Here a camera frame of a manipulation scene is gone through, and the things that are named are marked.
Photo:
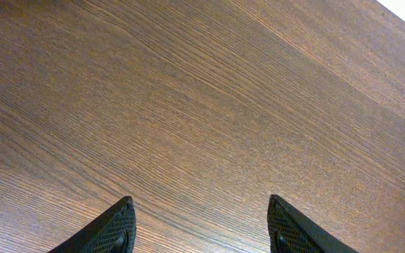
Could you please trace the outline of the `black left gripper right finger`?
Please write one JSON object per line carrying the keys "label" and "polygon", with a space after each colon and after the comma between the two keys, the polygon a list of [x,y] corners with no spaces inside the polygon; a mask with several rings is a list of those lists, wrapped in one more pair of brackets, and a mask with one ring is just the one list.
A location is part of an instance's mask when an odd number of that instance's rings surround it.
{"label": "black left gripper right finger", "polygon": [[267,226],[271,253],[357,253],[279,195],[269,198]]}

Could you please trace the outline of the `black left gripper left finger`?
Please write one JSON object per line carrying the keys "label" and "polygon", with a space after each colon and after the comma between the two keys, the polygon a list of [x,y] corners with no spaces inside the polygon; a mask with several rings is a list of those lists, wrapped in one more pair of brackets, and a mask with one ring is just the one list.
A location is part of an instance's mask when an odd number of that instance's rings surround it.
{"label": "black left gripper left finger", "polygon": [[50,253],[132,253],[135,239],[134,202],[125,196]]}

